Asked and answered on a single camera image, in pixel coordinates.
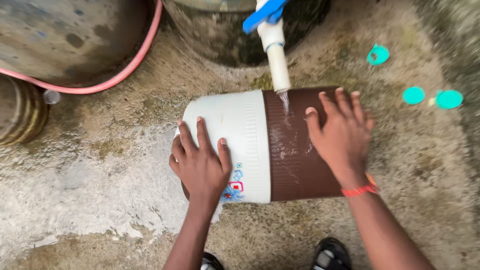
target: foot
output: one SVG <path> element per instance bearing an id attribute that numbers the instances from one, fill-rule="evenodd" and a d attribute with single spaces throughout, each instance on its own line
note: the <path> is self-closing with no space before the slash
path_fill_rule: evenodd
<path id="1" fill-rule="evenodd" d="M 350 255 L 340 241 L 332 237 L 320 241 L 315 252 L 312 269 L 350 270 L 351 268 Z"/>
<path id="2" fill-rule="evenodd" d="M 200 270 L 225 270 L 220 260 L 209 252 L 204 252 Z"/>

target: pink hose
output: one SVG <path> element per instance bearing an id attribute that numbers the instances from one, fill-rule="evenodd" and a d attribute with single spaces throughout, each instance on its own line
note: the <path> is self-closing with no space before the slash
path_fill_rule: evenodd
<path id="1" fill-rule="evenodd" d="M 51 85 L 48 83 L 44 83 L 42 81 L 39 81 L 37 79 L 34 79 L 32 77 L 29 77 L 27 75 L 20 74 L 18 72 L 6 70 L 3 68 L 0 68 L 0 73 L 15 77 L 17 79 L 21 79 L 27 82 L 30 82 L 34 85 L 37 85 L 39 87 L 45 88 L 45 89 L 50 89 L 53 91 L 61 92 L 61 93 L 67 93 L 67 94 L 92 94 L 96 92 L 103 91 L 105 89 L 109 89 L 110 87 L 115 86 L 119 82 L 123 81 L 126 77 L 128 77 L 132 72 L 140 65 L 142 60 L 144 59 L 145 55 L 148 52 L 148 49 L 152 45 L 153 39 L 155 37 L 156 31 L 158 30 L 158 24 L 160 23 L 160 17 L 162 15 L 162 2 L 160 0 L 157 0 L 157 4 L 155 7 L 155 14 L 152 20 L 152 24 L 150 25 L 150 29 L 148 30 L 147 36 L 145 37 L 145 41 L 140 47 L 140 50 L 138 50 L 137 55 L 132 59 L 132 61 L 125 67 L 124 70 L 122 70 L 120 73 L 118 73 L 115 77 L 109 79 L 108 81 L 101 83 L 96 86 L 92 87 L 85 87 L 85 88 L 69 88 L 69 87 L 61 87 L 61 86 L 55 86 Z"/>

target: red thread bracelet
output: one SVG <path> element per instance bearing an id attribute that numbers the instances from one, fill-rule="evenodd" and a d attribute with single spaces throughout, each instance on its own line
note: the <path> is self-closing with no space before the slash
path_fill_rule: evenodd
<path id="1" fill-rule="evenodd" d="M 343 196 L 345 197 L 353 197 L 361 195 L 365 192 L 372 192 L 378 194 L 377 184 L 373 180 L 373 177 L 369 173 L 365 173 L 367 175 L 368 181 L 370 182 L 368 185 L 361 186 L 354 190 L 344 190 L 342 189 Z"/>

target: blue tap handle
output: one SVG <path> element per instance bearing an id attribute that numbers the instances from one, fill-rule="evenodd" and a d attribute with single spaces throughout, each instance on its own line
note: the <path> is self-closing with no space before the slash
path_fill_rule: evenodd
<path id="1" fill-rule="evenodd" d="M 269 0 L 265 5 L 255 11 L 250 17 L 243 22 L 243 31 L 250 34 L 264 21 L 274 25 L 280 21 L 282 17 L 283 7 L 290 0 Z"/>

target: water stream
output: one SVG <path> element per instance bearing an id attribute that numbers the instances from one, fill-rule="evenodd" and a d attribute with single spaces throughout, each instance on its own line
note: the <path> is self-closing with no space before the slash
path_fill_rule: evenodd
<path id="1" fill-rule="evenodd" d="M 283 112 L 285 113 L 285 116 L 288 116 L 288 110 L 289 110 L 289 101 L 288 101 L 288 91 L 281 92 L 278 95 L 280 96 L 280 99 L 283 102 Z"/>

